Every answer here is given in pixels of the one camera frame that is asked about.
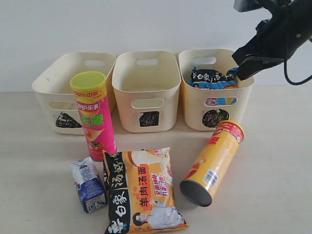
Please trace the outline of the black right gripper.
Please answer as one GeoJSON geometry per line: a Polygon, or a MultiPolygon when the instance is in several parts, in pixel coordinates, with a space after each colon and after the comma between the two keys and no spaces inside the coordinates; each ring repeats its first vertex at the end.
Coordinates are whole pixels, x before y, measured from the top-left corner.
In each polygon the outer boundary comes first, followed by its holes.
{"type": "Polygon", "coordinates": [[[256,35],[256,44],[238,48],[232,58],[238,66],[237,76],[246,80],[288,60],[312,37],[312,6],[288,4],[274,15],[256,35]]]}

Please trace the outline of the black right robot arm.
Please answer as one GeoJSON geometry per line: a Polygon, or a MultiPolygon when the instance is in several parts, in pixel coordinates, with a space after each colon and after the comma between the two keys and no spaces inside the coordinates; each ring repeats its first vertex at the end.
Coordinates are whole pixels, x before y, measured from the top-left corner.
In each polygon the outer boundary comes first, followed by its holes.
{"type": "Polygon", "coordinates": [[[261,21],[256,35],[237,49],[233,59],[238,65],[248,61],[282,63],[312,37],[310,0],[236,0],[234,9],[248,12],[264,8],[271,18],[261,21]]]}

